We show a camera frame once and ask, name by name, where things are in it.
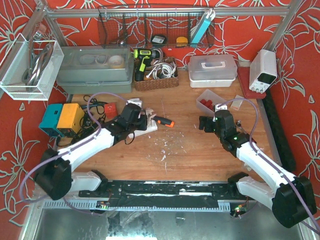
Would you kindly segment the white peg base plate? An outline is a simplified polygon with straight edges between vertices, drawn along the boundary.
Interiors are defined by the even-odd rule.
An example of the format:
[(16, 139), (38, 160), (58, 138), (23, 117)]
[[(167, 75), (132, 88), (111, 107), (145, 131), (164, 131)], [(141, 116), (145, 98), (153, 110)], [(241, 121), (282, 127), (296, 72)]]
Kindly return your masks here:
[(157, 115), (152, 108), (147, 107), (145, 109), (145, 115), (147, 117), (146, 130), (135, 130), (133, 133), (129, 134), (128, 137), (132, 139), (133, 137), (142, 136), (149, 134), (151, 132), (157, 131), (158, 126), (154, 117)]

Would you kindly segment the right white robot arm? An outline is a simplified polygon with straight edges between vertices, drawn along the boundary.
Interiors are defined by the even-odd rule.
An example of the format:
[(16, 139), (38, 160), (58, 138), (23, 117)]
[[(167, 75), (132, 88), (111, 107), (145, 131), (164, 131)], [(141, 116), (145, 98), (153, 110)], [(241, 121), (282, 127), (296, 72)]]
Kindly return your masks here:
[(285, 170), (261, 152), (248, 133), (237, 130), (228, 110), (219, 110), (214, 116), (200, 116), (199, 129), (214, 133), (227, 152), (248, 165), (264, 181), (258, 182), (244, 172), (237, 173), (228, 178), (232, 195), (247, 196), (263, 204), (286, 228), (317, 212), (310, 180)]

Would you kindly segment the orange black handled pliers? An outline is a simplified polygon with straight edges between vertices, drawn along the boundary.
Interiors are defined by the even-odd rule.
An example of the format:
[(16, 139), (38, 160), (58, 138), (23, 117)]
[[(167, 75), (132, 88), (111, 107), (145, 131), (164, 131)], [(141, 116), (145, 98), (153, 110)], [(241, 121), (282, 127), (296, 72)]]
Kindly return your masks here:
[(169, 128), (173, 128), (175, 125), (174, 121), (165, 117), (155, 116), (153, 117), (153, 120), (156, 121), (158, 124), (164, 125)]

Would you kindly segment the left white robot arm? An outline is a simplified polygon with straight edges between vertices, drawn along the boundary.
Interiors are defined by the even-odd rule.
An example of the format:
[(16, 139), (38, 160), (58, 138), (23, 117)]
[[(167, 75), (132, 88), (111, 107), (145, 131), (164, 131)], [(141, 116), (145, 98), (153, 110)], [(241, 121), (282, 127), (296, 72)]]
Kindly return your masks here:
[(59, 200), (69, 192), (97, 191), (106, 178), (97, 170), (75, 172), (75, 169), (134, 131), (145, 131), (147, 124), (146, 112), (136, 104), (127, 104), (121, 114), (103, 123), (86, 138), (60, 150), (46, 150), (35, 170), (34, 181), (52, 200)]

